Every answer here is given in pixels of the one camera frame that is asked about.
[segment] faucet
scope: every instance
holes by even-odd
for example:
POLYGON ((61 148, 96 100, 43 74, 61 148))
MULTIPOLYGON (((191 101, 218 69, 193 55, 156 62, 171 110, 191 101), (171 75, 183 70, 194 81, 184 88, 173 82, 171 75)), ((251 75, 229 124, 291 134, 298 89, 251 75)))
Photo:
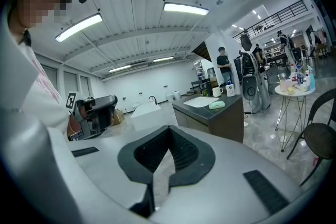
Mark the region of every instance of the faucet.
MULTIPOLYGON (((149 96, 148 100, 151 98, 151 97, 154 97, 154 96, 149 96)), ((158 104, 158 102, 156 101, 156 98, 154 97, 155 99, 155 104, 158 104)))

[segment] cardboard box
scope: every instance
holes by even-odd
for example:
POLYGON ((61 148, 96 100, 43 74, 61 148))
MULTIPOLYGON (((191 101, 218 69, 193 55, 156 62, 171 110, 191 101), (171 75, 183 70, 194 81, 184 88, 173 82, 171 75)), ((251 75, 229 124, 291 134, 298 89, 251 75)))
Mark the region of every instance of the cardboard box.
POLYGON ((120 111, 119 109, 115 109, 113 119, 114 119, 113 125, 117 125, 122 123, 125 117, 122 111, 120 111))

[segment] staircase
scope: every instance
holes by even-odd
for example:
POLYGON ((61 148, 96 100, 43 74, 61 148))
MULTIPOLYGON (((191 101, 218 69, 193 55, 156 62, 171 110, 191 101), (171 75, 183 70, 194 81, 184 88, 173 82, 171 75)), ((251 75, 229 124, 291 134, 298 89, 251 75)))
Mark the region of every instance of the staircase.
POLYGON ((211 61, 208 49, 204 42, 202 42, 196 49, 193 50, 193 53, 203 57, 204 59, 211 61))

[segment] plastic bottle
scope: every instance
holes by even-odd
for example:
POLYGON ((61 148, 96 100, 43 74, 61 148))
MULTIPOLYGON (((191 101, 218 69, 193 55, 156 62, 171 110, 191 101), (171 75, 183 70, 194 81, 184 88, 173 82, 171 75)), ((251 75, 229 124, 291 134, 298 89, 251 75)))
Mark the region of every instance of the plastic bottle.
POLYGON ((296 81, 295 67, 293 64, 290 65, 290 74, 292 76, 292 81, 296 81))
POLYGON ((302 84, 302 74, 301 74, 301 66, 297 66, 297 81, 298 81, 298 85, 302 84))
POLYGON ((236 95, 236 93, 235 93, 235 87, 234 87, 233 84, 231 84, 230 80, 227 83, 227 86, 225 86, 225 88, 226 88, 227 97, 232 97, 232 96, 236 95))
POLYGON ((311 68, 311 66, 307 66, 308 70, 309 70, 309 77, 310 77, 310 88, 311 89, 315 89, 315 78, 313 75, 313 69, 311 68))
POLYGON ((310 90, 310 76, 309 76, 309 70, 306 71, 306 89, 307 89, 307 91, 310 90))

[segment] fluorescent light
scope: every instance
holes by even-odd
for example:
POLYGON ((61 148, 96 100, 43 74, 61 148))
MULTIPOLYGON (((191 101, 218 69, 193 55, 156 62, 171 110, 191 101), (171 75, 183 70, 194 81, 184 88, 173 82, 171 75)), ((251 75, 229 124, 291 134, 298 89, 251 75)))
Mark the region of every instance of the fluorescent light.
POLYGON ((79 21, 78 23, 70 26, 68 29, 61 32, 59 35, 55 37, 58 42, 62 42, 68 37, 72 36, 73 34, 77 33, 78 31, 87 28, 90 25, 94 25, 102 21, 101 15, 99 13, 94 14, 90 17, 85 18, 84 20, 79 21))
POLYGON ((131 67, 130 65, 124 66, 124 67, 117 67, 117 68, 109 70, 109 72, 116 72, 116 71, 123 70, 123 69, 130 68, 130 67, 131 67))
POLYGON ((174 57, 166 57, 166 58, 160 58, 160 59, 155 59, 153 60, 153 62, 161 62, 161 61, 165 61, 165 60, 171 60, 173 59, 174 57))
POLYGON ((166 12, 187 12, 199 15, 207 15, 207 13, 209 12, 209 10, 206 8, 177 3, 164 3, 163 10, 166 12))

